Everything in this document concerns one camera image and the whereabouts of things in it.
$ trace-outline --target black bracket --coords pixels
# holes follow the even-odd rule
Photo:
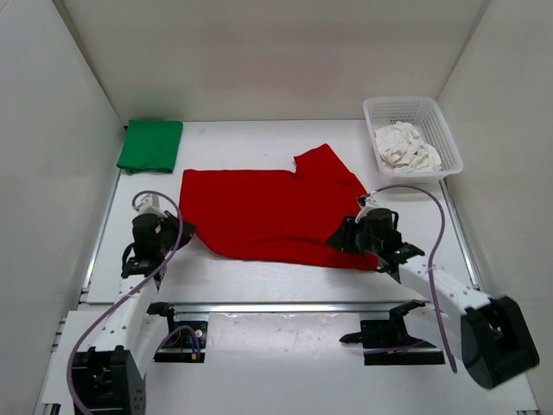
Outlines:
[[[89,348],[77,353],[72,368],[75,390],[92,413],[140,415],[146,405],[145,382],[129,350]],[[82,412],[74,407],[75,414]]]
[[[468,373],[491,389],[539,364],[539,355],[518,304],[490,299],[461,317],[461,352]]]
[[[154,361],[160,363],[203,363],[206,359],[207,329],[209,323],[207,321],[197,320],[175,321],[173,329],[179,326],[189,326],[196,332],[198,332],[198,330],[201,331],[201,336],[198,337],[200,352],[193,358],[192,338],[188,335],[187,331],[182,330],[179,334],[167,340],[165,346],[154,356]]]
[[[411,310],[424,307],[424,302],[411,300],[390,310],[388,320],[362,320],[361,331],[340,338],[344,343],[363,343],[366,349],[418,348],[425,351],[416,353],[379,353],[365,352],[365,366],[389,365],[441,365],[445,363],[441,350],[428,342],[407,334],[404,316]]]

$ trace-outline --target white cloth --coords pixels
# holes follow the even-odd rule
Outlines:
[[[397,121],[374,132],[382,161],[395,173],[442,169],[437,151],[420,138],[412,124]]]

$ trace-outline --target metal frame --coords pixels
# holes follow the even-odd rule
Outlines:
[[[177,314],[225,313],[374,313],[388,312],[403,302],[381,303],[177,303]]]
[[[90,285],[90,280],[92,278],[92,272],[94,271],[94,265],[96,264],[96,258],[98,257],[98,251],[104,238],[105,227],[107,226],[107,220],[110,217],[111,207],[113,206],[113,201],[115,200],[115,194],[118,191],[119,178],[121,177],[121,170],[118,171],[118,175],[113,183],[113,190],[111,191],[111,198],[105,208],[104,215],[102,216],[102,221],[100,222],[100,230],[94,241],[94,248],[92,249],[92,254],[90,261],[88,261],[88,266],[86,267],[85,280],[83,281],[83,288],[88,288]]]
[[[463,258],[465,259],[465,265],[467,266],[468,276],[475,290],[483,290],[484,286],[482,284],[482,277],[478,271],[478,266],[474,260],[473,250],[468,244],[467,234],[461,223],[461,218],[457,212],[457,207],[455,206],[452,195],[449,193],[448,183],[446,179],[440,181],[440,187],[442,188],[443,197],[446,201],[446,206],[448,207],[449,215],[451,216],[451,222],[453,223],[453,229],[455,230],[455,235],[457,235],[457,240],[459,241],[459,246],[461,247],[461,252]]]

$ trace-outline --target red shirt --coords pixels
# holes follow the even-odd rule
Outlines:
[[[359,255],[326,245],[344,216],[359,212],[363,185],[328,144],[294,159],[296,172],[185,170],[184,220],[228,258],[371,270]]]

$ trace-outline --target cable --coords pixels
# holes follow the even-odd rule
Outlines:
[[[71,354],[69,355],[69,359],[67,360],[67,370],[66,370],[66,380],[67,380],[67,388],[69,389],[69,394],[71,395],[71,398],[75,404],[79,408],[79,410],[83,413],[83,415],[93,415],[93,413],[85,406],[82,400],[80,400],[79,395],[77,394],[77,391],[75,390],[75,385],[73,383],[73,362],[75,360],[75,356],[77,355],[77,351],[79,350],[80,345],[85,341],[85,339],[92,333],[92,331],[99,326],[99,324],[110,314],[112,314],[115,310],[117,310],[121,304],[123,304],[125,301],[127,301],[132,295],[136,294],[138,291],[140,291],[153,277],[156,275],[167,263],[173,258],[175,255],[175,252],[177,250],[177,247],[181,243],[182,238],[182,231],[184,228],[184,223],[182,219],[181,210],[179,209],[178,205],[171,199],[170,197],[164,195],[163,193],[157,192],[155,190],[143,190],[142,192],[138,192],[133,198],[132,198],[132,207],[136,206],[137,199],[142,195],[158,195],[161,196],[163,199],[168,201],[173,208],[175,208],[177,217],[179,219],[179,232],[176,235],[175,244],[173,245],[173,248],[169,252],[168,256],[159,264],[155,270],[153,270],[148,276],[144,278],[144,280],[138,284],[135,288],[130,290],[126,296],[121,297],[118,301],[116,301],[104,314],[102,314],[95,322],[91,324],[91,326],[85,330],[85,332],[82,334],[82,336],[77,340],[75,345],[73,346],[73,349],[71,350]]]
[[[157,347],[156,352],[158,352],[165,345],[165,343],[169,341],[169,339],[171,337],[173,337],[177,333],[181,333],[181,330],[183,330],[183,329],[185,329],[188,333],[190,333],[190,336],[193,339],[193,342],[190,342],[190,346],[192,347],[193,352],[194,352],[194,347],[196,347],[197,353],[200,354],[201,353],[200,340],[198,339],[198,336],[196,335],[196,332],[194,331],[194,329],[192,329],[190,326],[186,326],[186,325],[179,326],[176,329],[174,329],[173,331],[171,331],[168,335],[166,335],[165,338],[162,340],[162,342]]]
[[[166,348],[170,348],[171,346],[174,346],[179,340],[182,340],[182,336],[179,335],[176,340],[174,342],[172,342],[171,344],[167,344],[165,345]]]
[[[443,234],[446,229],[446,214],[443,211],[442,204],[440,203],[440,201],[438,201],[438,199],[434,195],[432,195],[428,190],[419,188],[417,186],[411,186],[409,184],[392,184],[390,186],[377,188],[374,192],[371,193],[371,195],[382,192],[384,190],[388,190],[389,188],[412,188],[414,190],[422,192],[426,194],[430,199],[432,199],[432,201],[434,201],[434,203],[438,206],[438,209],[440,210],[440,217],[442,219],[442,224],[440,226],[440,232],[438,233],[438,238],[436,239],[435,244],[432,247],[432,251],[430,251],[430,255],[429,255],[429,262],[428,262],[429,282],[430,282],[430,292],[432,294],[432,303],[434,303],[434,307],[435,307],[435,318],[438,321],[438,329],[440,330],[440,337],[442,338],[443,351],[446,352],[446,356],[448,357],[451,371],[454,374],[456,374],[457,362],[455,361],[455,358],[451,353],[451,347],[449,346],[448,337],[446,335],[446,329],[443,324],[442,313],[440,311],[440,304],[438,303],[438,293],[435,290],[434,266],[433,266],[435,253],[438,250],[438,246],[440,246],[440,243],[442,242]]]

